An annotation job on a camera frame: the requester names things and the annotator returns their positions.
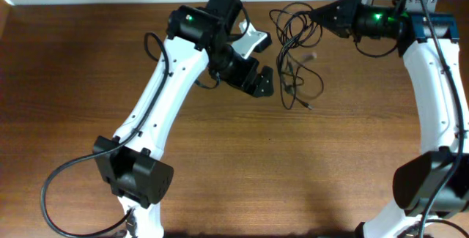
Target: brown tabletop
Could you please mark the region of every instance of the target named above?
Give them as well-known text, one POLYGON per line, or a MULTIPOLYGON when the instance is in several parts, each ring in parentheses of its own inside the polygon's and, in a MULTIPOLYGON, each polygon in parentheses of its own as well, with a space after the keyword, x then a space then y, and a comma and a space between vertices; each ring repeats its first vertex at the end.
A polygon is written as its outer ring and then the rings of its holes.
MULTIPOLYGON (((314 7, 326 3, 311 2, 314 7)), ((286 4, 245 6, 255 27, 273 33, 268 11, 286 4)), ((456 16, 467 91, 469 0, 442 0, 438 6, 456 16)), ((169 13, 178 7, 10 10, 0 41, 1 237, 58 236, 40 214, 44 179, 63 162, 89 154, 98 135, 110 138, 127 118, 155 68, 144 52, 143 35, 155 31, 164 37, 169 13)), ((392 46, 390 40, 361 43, 370 52, 392 46)), ((273 45, 254 56, 274 67, 279 48, 273 33, 273 45)), ((353 230, 392 199, 395 170, 417 157, 420 146, 416 102, 403 61, 397 53, 367 58, 351 39, 326 31, 317 48, 295 54, 313 50, 318 57, 311 67, 323 77, 325 93, 312 102, 312 111, 300 105, 284 110, 278 77, 276 93, 268 98, 250 97, 225 83, 214 90, 190 90, 162 159, 175 170, 162 202, 167 231, 353 230)), ((317 90, 317 80, 306 77, 308 91, 317 90)), ((48 208, 59 226, 76 233, 97 231, 122 217, 94 161, 53 181, 48 208)), ((451 220, 469 229, 468 215, 451 220)))

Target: wooden table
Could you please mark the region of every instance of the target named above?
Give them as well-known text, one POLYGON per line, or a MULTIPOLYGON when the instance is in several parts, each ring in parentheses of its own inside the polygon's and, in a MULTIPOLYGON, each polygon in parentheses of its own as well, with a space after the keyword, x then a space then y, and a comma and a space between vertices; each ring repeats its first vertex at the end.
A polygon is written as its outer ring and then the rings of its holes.
MULTIPOLYGON (((268 11, 286 4, 246 7, 255 27, 273 33, 268 11)), ((0 236, 57 237, 40 214, 44 179, 63 162, 89 154, 98 135, 110 137, 122 124, 155 68, 143 50, 144 32, 164 37, 169 13, 178 7, 11 9, 0 42, 0 236)), ((457 18, 468 90, 469 0, 440 1, 439 9, 457 18)), ((273 42, 255 54, 271 67, 280 48, 277 39, 273 42)), ((361 47, 384 51, 392 45, 364 41, 361 47)), ((162 203, 166 230, 352 230, 392 199, 395 170, 417 157, 420 145, 416 102, 402 60, 396 53, 367 58, 352 40, 329 32, 315 51, 312 67, 324 78, 325 93, 312 103, 313 111, 299 105, 284 110, 277 77, 269 98, 255 99, 226 84, 210 91, 192 88, 163 157, 175 169, 162 203)), ((312 77, 307 83, 312 91, 318 87, 312 77)), ((48 208, 59 226, 78 233, 107 227, 122 216, 93 161, 56 178, 48 208)), ((468 215, 451 220, 469 229, 468 215)))

